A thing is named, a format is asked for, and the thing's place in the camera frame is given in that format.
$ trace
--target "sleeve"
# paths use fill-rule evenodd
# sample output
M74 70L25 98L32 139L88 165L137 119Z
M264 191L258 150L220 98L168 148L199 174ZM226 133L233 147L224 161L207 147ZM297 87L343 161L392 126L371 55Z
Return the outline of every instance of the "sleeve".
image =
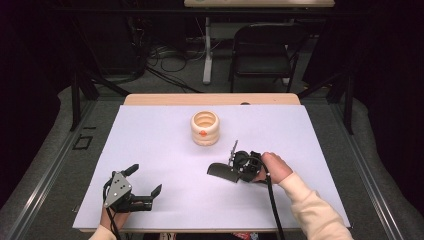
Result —
M353 239L342 217L293 172L280 185L292 201L291 210L309 240Z
M99 225L89 240L116 240L116 237L109 229Z

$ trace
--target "cable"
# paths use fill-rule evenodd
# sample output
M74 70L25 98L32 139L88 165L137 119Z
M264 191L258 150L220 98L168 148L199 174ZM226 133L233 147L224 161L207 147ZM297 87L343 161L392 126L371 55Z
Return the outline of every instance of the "cable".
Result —
M109 181L107 181L105 183L105 185L103 186L103 203L106 200L108 188L110 187L111 183L112 183L112 178L109 179ZM106 208L106 212L107 212L107 215L110 219L110 225L111 225L110 230L111 230L111 232L113 233L113 235L115 235L117 240L121 240L121 236L119 235L119 229L115 224L114 216L112 216L112 213L110 212L110 208Z
M274 214L275 222L277 223L278 235L280 236L280 240L285 240L283 228L282 228L281 222L280 222L280 217L278 216L277 206L275 204L274 192L272 190L271 174L269 173L268 168L266 167L265 163L262 162L262 160L255 158L255 157L248 157L248 159L259 161L259 163L265 169L266 182L267 182L268 193L269 193L269 200L271 201L272 213Z
M187 90L190 90L190 91L195 92L195 93L203 93L203 92L201 92L197 89L194 89L194 88L188 86L187 83L185 83L184 80L182 80L180 78L177 78L175 76L172 76L172 75L169 75L169 74L166 74L166 73L161 73L161 72L159 72L159 71L157 71L157 70L155 70L151 67L146 67L146 70L148 72L150 72L151 74L155 75L156 77L164 80L165 82L170 83L172 85L175 85L177 87L180 87L184 92L185 92L185 89L187 89Z

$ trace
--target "white table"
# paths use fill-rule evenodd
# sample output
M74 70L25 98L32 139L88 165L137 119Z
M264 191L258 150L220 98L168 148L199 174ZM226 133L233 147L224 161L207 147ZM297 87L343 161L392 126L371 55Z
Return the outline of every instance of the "white table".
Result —
M193 8L322 8L333 7L334 0L184 0L186 7ZM211 22L206 17L205 42L206 57L203 84L211 83L212 56Z
M254 105L239 105L242 102ZM200 110L212 110L221 120L220 139L210 147L191 140L190 118ZM140 169L127 178L133 193L149 195L159 184L162 192L153 210L131 214L123 231L276 231L265 185L233 183L206 174L211 163L227 163L235 140L239 140L237 150L279 153L350 226L308 114L296 95L135 94L119 110L73 227L94 231L102 187L111 172L138 163ZM283 228L298 228L284 191L275 186L274 194Z

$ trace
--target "chair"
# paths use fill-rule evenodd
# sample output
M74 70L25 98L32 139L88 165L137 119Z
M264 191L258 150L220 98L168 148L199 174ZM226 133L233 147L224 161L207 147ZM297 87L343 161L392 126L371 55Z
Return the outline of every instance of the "chair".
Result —
M300 24L261 23L242 27L234 36L232 61L228 81L234 92L238 78L289 78L290 92L299 50L308 39ZM294 51L287 51L287 46Z

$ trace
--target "hand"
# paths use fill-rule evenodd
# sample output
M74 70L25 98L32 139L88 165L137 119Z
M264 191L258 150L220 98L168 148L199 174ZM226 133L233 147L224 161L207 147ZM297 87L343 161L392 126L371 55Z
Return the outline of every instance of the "hand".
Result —
M112 214L112 216L114 215L114 211L110 209L110 212ZM115 217L113 218L113 221L116 224L116 227L118 228L118 230L121 230L122 226L124 226L125 222L127 221L128 217L130 216L130 212L127 213L116 213ZM109 229L111 231L111 221L109 216L107 215L106 212L106 208L102 207L102 216L100 218L100 225L102 225L103 227Z
M271 182L274 184L280 183L286 177L288 177L290 174L293 173L293 170L289 167L289 165L287 165L287 163L275 153L264 152L262 154L261 159L262 159L262 162L268 168L268 171L271 176ZM256 178L253 179L253 181L265 180L265 178L266 178L265 169L262 167L258 176L256 176Z

